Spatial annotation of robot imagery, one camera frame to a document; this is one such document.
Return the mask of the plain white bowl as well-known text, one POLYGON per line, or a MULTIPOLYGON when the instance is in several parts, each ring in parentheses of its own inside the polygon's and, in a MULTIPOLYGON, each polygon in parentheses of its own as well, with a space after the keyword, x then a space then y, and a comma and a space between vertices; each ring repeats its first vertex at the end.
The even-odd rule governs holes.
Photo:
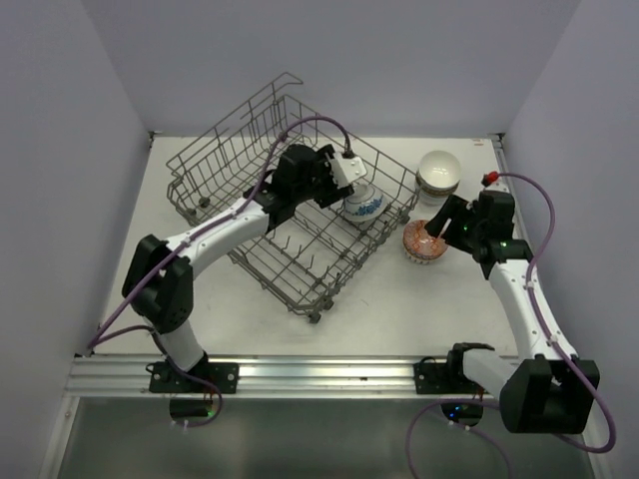
POLYGON ((441 206, 443 206, 445 204, 445 202, 448 200, 448 196, 445 197, 429 197, 429 196, 420 196, 419 197, 419 201, 428 206, 428 207, 438 207, 440 208, 441 206))

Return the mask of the blue floral white bowl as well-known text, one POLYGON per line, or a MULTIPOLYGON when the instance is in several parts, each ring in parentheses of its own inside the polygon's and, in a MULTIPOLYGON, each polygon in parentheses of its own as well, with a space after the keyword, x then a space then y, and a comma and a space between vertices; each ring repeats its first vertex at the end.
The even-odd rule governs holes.
POLYGON ((365 223, 383 213, 386 199, 383 192, 371 184, 357 184, 353 194, 343 201, 343 217, 352 223, 365 223))

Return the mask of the red dotted pattern bowl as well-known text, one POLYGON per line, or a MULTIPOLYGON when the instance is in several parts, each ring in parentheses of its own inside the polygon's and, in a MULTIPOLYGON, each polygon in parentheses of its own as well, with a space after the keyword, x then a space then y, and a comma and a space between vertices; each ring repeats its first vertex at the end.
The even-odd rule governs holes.
POLYGON ((435 187, 427 182, 420 173, 415 174, 415 186, 419 192, 434 198, 447 197, 454 194, 459 186, 459 182, 447 187, 435 187))

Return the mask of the blue zigzag bowl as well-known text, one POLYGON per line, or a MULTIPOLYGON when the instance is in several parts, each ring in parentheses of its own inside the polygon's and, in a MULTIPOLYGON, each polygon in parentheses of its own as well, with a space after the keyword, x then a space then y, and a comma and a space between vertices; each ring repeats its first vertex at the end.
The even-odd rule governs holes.
POLYGON ((441 238, 431 237, 424 229, 428 220, 409 222, 402 232, 404 252, 420 257, 443 256, 448 246, 441 238))

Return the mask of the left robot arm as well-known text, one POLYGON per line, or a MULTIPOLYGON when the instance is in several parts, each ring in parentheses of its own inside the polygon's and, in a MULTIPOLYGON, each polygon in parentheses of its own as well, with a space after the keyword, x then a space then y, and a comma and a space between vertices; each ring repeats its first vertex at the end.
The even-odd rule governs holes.
POLYGON ((122 295, 155 329, 175 365, 175 383, 193 392, 208 378, 206 353, 189 322, 195 279, 232 249, 291 219, 299 205, 313 201, 326 208, 352 195, 365 174, 362 159, 354 154, 339 153, 331 145, 314 150, 293 144, 222 213, 168 239, 148 235, 138 242, 122 295))

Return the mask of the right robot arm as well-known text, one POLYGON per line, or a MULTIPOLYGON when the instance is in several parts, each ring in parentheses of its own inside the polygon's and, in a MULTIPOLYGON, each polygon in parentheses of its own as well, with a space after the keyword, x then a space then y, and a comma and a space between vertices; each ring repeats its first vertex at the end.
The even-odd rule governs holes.
POLYGON ((488 344, 461 342, 449 350, 444 378, 450 388, 480 386, 498 401, 512 433, 580 434, 593 404, 600 373, 579 358, 543 297, 524 239, 513 236, 514 197, 483 191, 469 202, 450 196, 425 231, 469 253, 499 298, 515 338, 518 365, 488 344))

